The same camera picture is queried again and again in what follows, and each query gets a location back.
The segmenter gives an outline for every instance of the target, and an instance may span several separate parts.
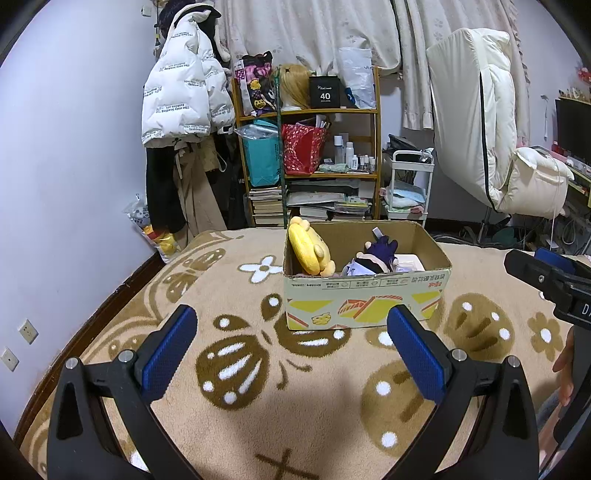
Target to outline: white flower pattern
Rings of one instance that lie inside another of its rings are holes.
[[[242,272],[252,272],[251,283],[261,283],[267,279],[270,274],[283,272],[283,267],[273,265],[275,257],[269,255],[261,260],[261,264],[244,264],[238,267]]]

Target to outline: black pants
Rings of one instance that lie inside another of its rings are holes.
[[[176,233],[187,221],[174,184],[174,147],[146,148],[146,195],[152,228]]]

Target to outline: white puffer jacket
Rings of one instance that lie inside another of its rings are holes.
[[[166,43],[144,86],[142,143],[168,147],[178,141],[197,143],[210,133],[228,130],[235,120],[226,90],[226,74],[213,55],[212,44],[197,23],[209,15],[175,15]]]

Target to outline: brown cross pattern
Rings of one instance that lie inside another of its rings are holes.
[[[283,452],[283,457],[281,458],[281,461],[273,460],[272,458],[269,458],[265,455],[261,455],[260,453],[257,453],[255,455],[255,458],[257,460],[260,460],[261,462],[268,463],[277,468],[277,474],[275,475],[274,480],[282,480],[283,476],[286,473],[291,473],[292,475],[298,476],[300,478],[307,478],[309,480],[320,480],[320,477],[318,475],[304,472],[303,470],[298,470],[297,468],[289,466],[290,456],[291,449],[287,448],[285,449],[285,452]]]

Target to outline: blue gripper pad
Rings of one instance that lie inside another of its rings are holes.
[[[404,305],[388,313],[388,334],[423,397],[439,405],[452,373],[445,345]]]
[[[563,257],[559,254],[555,254],[554,252],[551,252],[545,248],[537,249],[535,251],[534,258],[551,265],[552,267],[559,268],[564,273],[568,273],[570,275],[576,274],[576,269],[571,259]]]
[[[197,313],[187,305],[179,305],[160,330],[146,337],[138,350],[134,374],[147,403],[164,396],[196,334]]]

